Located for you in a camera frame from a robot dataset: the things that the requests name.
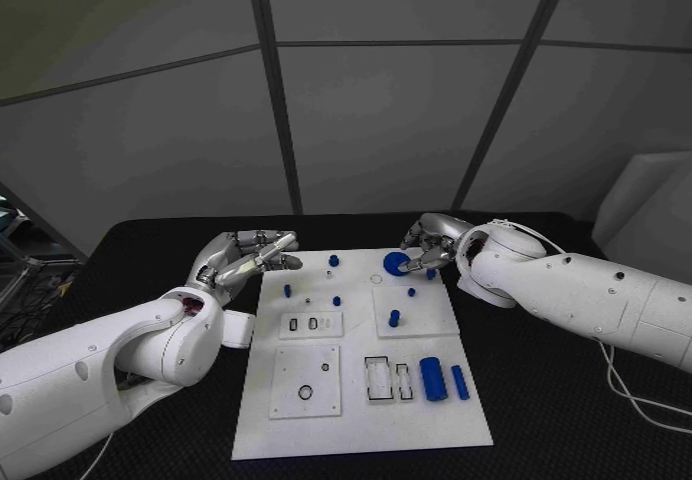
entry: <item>robotic hand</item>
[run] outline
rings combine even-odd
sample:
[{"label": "robotic hand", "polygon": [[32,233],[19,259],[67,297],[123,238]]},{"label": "robotic hand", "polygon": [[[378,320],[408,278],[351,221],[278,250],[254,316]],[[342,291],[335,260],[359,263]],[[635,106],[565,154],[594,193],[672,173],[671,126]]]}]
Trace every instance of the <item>robotic hand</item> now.
[{"label": "robotic hand", "polygon": [[[534,236],[521,232],[522,228]],[[526,311],[578,335],[632,350],[692,373],[692,286],[575,253],[547,256],[537,238],[512,222],[475,227],[426,213],[401,248],[424,254],[401,273],[453,260],[459,288],[490,304]]]},{"label": "robotic hand", "polygon": [[0,480],[58,465],[198,383],[221,345],[248,348],[254,316],[222,307],[253,275],[302,268],[297,247],[293,232],[222,233],[185,287],[0,354]]}]

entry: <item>circular hole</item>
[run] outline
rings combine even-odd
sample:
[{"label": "circular hole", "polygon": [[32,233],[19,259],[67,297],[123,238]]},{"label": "circular hole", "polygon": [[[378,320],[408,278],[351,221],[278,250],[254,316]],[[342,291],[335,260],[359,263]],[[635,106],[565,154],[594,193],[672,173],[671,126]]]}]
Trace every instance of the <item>circular hole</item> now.
[{"label": "circular hole", "polygon": [[313,396],[313,387],[310,385],[303,385],[299,389],[299,397],[302,400],[309,400]]}]

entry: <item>large blue cylinder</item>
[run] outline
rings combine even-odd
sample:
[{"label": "large blue cylinder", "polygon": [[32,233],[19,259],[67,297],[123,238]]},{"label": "large blue cylinder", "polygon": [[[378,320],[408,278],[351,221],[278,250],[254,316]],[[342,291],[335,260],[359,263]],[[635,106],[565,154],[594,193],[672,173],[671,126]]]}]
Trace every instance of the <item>large blue cylinder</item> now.
[{"label": "large blue cylinder", "polygon": [[421,360],[421,374],[427,399],[431,402],[444,400],[447,398],[447,387],[444,386],[443,368],[437,357],[427,357]]}]

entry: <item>black table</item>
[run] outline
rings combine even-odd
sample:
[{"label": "black table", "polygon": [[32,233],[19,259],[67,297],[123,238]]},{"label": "black table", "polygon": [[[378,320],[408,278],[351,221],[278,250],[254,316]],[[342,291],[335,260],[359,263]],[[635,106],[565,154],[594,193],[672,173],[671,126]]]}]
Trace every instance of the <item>black table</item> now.
[{"label": "black table", "polygon": [[[303,250],[400,244],[420,213],[139,220],[117,225],[56,306],[43,333],[143,303],[186,279],[222,231],[296,230]],[[496,215],[456,212],[475,224]],[[557,213],[503,214],[570,252],[601,257],[581,225]],[[597,344],[457,290],[443,270],[495,446],[231,462],[248,352],[222,349],[202,382],[159,402],[117,433],[98,478],[691,478],[692,438],[652,426],[606,384]],[[260,277],[231,304],[255,313]],[[692,377],[622,352],[633,392],[692,407]],[[653,411],[656,418],[681,424]],[[80,478],[103,442],[41,478]]]}]

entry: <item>blue disk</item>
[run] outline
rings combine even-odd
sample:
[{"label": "blue disk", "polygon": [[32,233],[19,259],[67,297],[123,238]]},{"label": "blue disk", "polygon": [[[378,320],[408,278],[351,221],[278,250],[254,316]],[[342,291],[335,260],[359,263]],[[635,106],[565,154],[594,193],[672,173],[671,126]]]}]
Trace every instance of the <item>blue disk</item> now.
[{"label": "blue disk", "polygon": [[385,256],[385,270],[391,273],[395,277],[402,277],[408,275],[411,272],[400,272],[400,265],[408,262],[411,258],[405,253],[401,252],[391,252]]}]

